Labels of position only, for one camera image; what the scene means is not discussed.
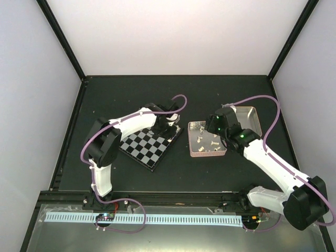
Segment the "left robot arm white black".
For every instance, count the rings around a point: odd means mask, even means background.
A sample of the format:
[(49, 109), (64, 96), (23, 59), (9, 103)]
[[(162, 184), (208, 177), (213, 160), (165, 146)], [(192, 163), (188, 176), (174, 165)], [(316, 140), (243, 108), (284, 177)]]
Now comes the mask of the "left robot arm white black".
[(169, 100), (168, 107), (148, 103), (129, 115), (110, 120), (100, 118), (94, 123), (80, 152), (80, 159), (89, 165), (94, 203), (100, 209), (108, 209), (112, 204), (123, 201), (122, 198), (113, 200), (110, 194), (111, 167), (117, 159), (121, 141), (146, 128), (163, 138), (172, 138), (178, 129), (179, 113), (186, 105), (186, 96), (178, 94)]

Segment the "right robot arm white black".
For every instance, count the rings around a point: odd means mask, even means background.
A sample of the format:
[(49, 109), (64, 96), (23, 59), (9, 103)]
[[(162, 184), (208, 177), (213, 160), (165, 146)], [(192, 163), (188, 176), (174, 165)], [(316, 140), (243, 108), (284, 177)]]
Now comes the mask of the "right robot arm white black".
[(255, 186), (246, 190), (238, 199), (242, 210), (266, 208), (283, 215), (298, 230), (305, 230), (329, 211), (324, 180), (302, 173), (270, 149), (255, 131), (243, 129), (232, 107), (211, 114), (205, 130), (219, 136), (227, 149), (258, 166), (281, 189), (278, 192)]

